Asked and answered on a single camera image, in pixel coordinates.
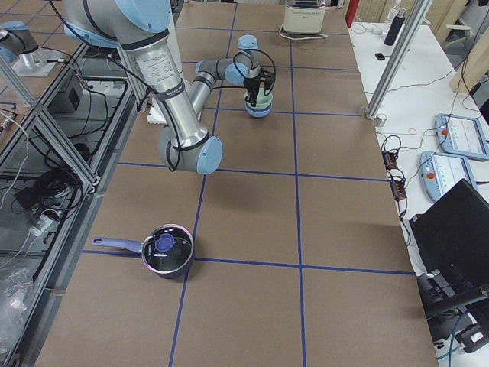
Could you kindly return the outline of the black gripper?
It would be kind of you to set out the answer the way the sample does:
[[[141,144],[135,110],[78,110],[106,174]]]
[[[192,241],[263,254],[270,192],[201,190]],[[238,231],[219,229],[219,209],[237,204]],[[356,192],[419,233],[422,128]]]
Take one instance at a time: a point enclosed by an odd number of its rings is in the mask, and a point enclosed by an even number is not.
[[[244,80],[244,87],[247,90],[247,94],[248,94],[248,103],[251,106],[256,106],[257,95],[259,93],[260,84],[261,84],[260,76],[246,78]]]

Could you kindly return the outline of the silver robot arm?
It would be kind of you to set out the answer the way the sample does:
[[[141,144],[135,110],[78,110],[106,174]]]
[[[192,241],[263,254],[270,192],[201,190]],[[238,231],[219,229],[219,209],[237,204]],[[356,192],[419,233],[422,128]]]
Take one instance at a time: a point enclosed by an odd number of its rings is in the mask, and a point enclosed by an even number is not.
[[[204,60],[186,86],[167,44],[173,22],[168,1],[67,1],[65,31],[94,47],[116,48],[135,59],[140,80],[153,93],[166,125],[158,149],[170,170],[211,174],[220,165],[223,147],[199,121],[199,113],[219,80],[242,85],[247,109],[260,91],[270,92],[275,73],[261,66],[257,39],[245,35],[231,58]]]
[[[1,56],[18,76],[48,77],[54,68],[48,53],[22,21],[1,23]]]

